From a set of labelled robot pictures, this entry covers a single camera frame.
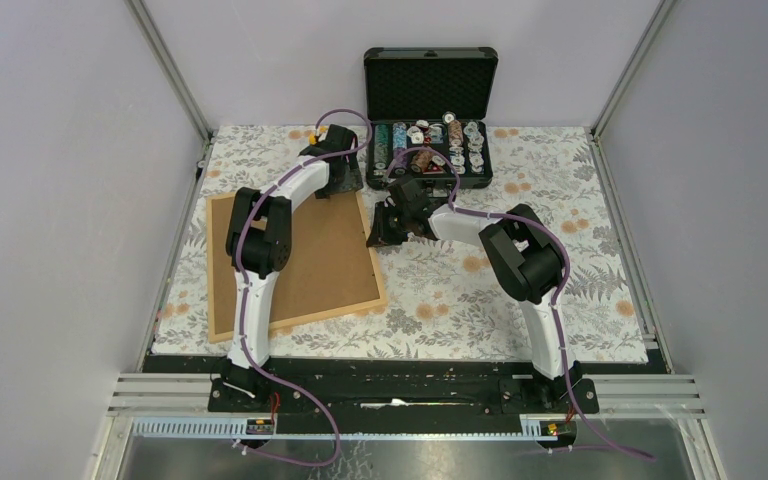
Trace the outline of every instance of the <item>orange flower pattern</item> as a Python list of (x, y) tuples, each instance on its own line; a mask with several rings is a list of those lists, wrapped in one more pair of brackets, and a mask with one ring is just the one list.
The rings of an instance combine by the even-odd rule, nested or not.
[[(362, 129), (356, 129), (363, 141)], [(205, 197), (259, 187), (295, 161), (310, 126), (230, 126), (217, 132), (167, 303), (158, 312), (156, 354), (224, 355), (207, 341)], [(493, 182), (458, 203), (506, 211), (534, 207), (572, 259), (564, 295), (570, 348), (581, 361), (646, 361), (586, 133), (580, 128), (488, 128)], [(365, 162), (366, 154), (358, 159)], [(362, 191), (371, 216), (381, 192)], [(271, 331), (276, 356), (529, 360), (516, 302), (501, 290), (480, 248), (413, 238), (379, 249), (386, 307)], [(547, 302), (536, 306), (548, 314)]]

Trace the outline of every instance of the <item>table surface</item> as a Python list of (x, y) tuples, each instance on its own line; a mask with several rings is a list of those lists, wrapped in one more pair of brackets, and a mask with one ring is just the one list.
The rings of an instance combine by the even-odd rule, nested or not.
[[(215, 141), (152, 344), (154, 354), (225, 354), (207, 341), (206, 197), (277, 178), (307, 144), (308, 127), (227, 126)], [(361, 139), (363, 128), (355, 129)], [(493, 182), (464, 190), (458, 205), (534, 208), (564, 242), (572, 276), (562, 297), (571, 350), (581, 361), (645, 362), (620, 247), (583, 128), (488, 127)], [(365, 162), (365, 153), (358, 160)], [(362, 191), (373, 204), (386, 194)], [(412, 238), (378, 249), (387, 307), (270, 332), (275, 356), (528, 361), (517, 304), (482, 249)], [(537, 306), (550, 311), (546, 302)]]

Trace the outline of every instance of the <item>white wall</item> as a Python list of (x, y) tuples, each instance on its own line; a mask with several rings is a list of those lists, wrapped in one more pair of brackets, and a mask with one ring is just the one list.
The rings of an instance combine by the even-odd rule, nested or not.
[(0, 1), (0, 478), (80, 478), (200, 148), (123, 1)]
[(729, 478), (768, 478), (768, 2), (680, 2), (604, 140)]
[(365, 111), (361, 57), (379, 46), (494, 47), (490, 122), (592, 125), (658, 0), (146, 3), (214, 126)]

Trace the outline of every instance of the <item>case lid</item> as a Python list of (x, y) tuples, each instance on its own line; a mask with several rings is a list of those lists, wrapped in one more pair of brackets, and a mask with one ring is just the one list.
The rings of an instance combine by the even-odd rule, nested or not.
[(483, 119), (499, 57), (489, 47), (372, 48), (364, 55), (370, 120)]

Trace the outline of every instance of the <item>wooden frame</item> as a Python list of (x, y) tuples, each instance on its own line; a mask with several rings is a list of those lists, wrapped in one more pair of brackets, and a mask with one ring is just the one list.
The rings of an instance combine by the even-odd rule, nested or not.
[[(216, 294), (215, 294), (215, 280), (214, 280), (214, 263), (216, 259), (214, 259), (213, 250), (214, 250), (214, 239), (211, 232), (211, 226), (213, 225), (213, 203), (216, 200), (223, 200), (227, 199), (229, 197), (233, 197), (235, 195), (234, 192), (231, 193), (225, 193), (220, 195), (215, 195), (206, 198), (206, 210), (207, 210), (207, 302), (208, 302), (208, 341), (210, 343), (218, 343), (218, 342), (224, 342), (231, 340), (231, 338), (234, 335), (233, 330), (228, 332), (217, 332), (216, 331)], [(360, 192), (355, 192), (355, 197), (357, 199), (357, 205), (358, 205), (358, 213), (361, 217), (361, 223), (363, 225), (364, 234), (366, 237), (369, 236), (370, 228), (369, 228), (369, 218), (367, 218), (366, 213), (366, 207), (363, 204), (363, 198), (361, 197)], [(338, 308), (323, 310), (319, 312), (312, 312), (305, 315), (299, 315), (292, 318), (286, 318), (282, 320), (277, 321), (270, 321), (269, 322), (269, 330), (273, 331), (280, 328), (286, 328), (286, 327), (294, 327), (297, 325), (303, 325), (306, 323), (316, 322), (319, 320), (325, 320), (328, 318), (333, 317), (339, 317), (342, 315), (348, 315), (350, 313), (355, 313), (361, 310), (368, 310), (372, 308), (377, 307), (383, 307), (386, 306), (388, 303), (387, 299), (387, 291), (384, 288), (384, 279), (381, 274), (381, 265), (378, 261), (378, 254), (375, 253), (375, 249), (368, 248), (369, 251), (369, 259), (372, 264), (372, 271), (375, 276), (375, 283), (378, 290), (378, 298), (375, 300), (369, 300), (365, 302), (359, 302), (354, 303), (351, 305), (345, 305)]]

